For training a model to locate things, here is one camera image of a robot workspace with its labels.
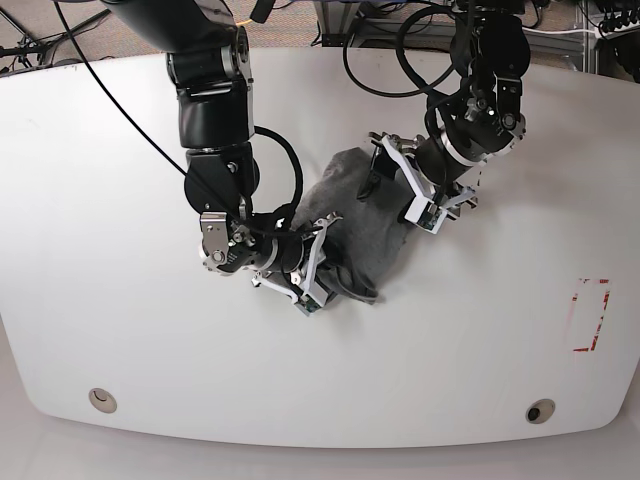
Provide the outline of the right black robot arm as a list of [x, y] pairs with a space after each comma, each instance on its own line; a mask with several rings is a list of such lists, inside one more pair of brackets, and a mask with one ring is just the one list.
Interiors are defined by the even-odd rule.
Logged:
[[[184, 193], [199, 215], [205, 268], [254, 272], [253, 283], [315, 311], [333, 300], [337, 283], [326, 241], [331, 216], [295, 224], [303, 194], [301, 164], [291, 144], [253, 120], [253, 78], [246, 29], [224, 1], [108, 1], [106, 7], [166, 55], [186, 150]], [[252, 196], [260, 172], [254, 135], [274, 140], [294, 170], [292, 199], [257, 213]]]

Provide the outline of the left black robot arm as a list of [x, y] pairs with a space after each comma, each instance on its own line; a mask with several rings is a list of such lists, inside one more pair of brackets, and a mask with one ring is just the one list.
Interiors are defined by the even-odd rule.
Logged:
[[[403, 21], [395, 33], [396, 58], [416, 87], [412, 93], [426, 97], [428, 136], [410, 141], [373, 134], [374, 155], [359, 200], [401, 172], [413, 191], [404, 218], [429, 232], [457, 219], [463, 205], [476, 207], [474, 188], [459, 178], [509, 153], [526, 133], [522, 78], [531, 51], [520, 19], [524, 11], [521, 1], [426, 1]], [[434, 15], [452, 18], [455, 31], [449, 67], [428, 82], [409, 63], [405, 39], [416, 23]]]

